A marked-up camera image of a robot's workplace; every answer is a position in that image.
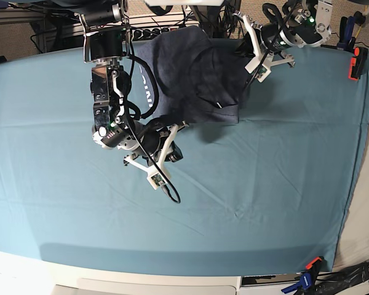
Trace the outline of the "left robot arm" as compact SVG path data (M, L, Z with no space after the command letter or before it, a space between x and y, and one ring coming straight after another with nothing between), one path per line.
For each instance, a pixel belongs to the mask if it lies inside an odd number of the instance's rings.
M287 1L281 9L271 3L262 6L269 23L262 25L248 15L234 13L245 26L242 52L250 61L245 69L262 82L275 66L294 67L292 47L319 47L331 36L331 1Z

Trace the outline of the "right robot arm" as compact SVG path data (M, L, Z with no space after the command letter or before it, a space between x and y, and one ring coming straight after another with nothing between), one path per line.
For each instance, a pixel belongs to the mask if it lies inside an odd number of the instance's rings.
M157 82L147 62L135 55L127 1L103 1L95 11L80 15L84 30L84 61L94 63L92 93L93 140L105 149L122 149L124 159L148 175L157 185L169 178L165 162L182 159L174 138L180 125L156 114L159 105ZM129 100L135 65L146 71L152 98L142 111Z

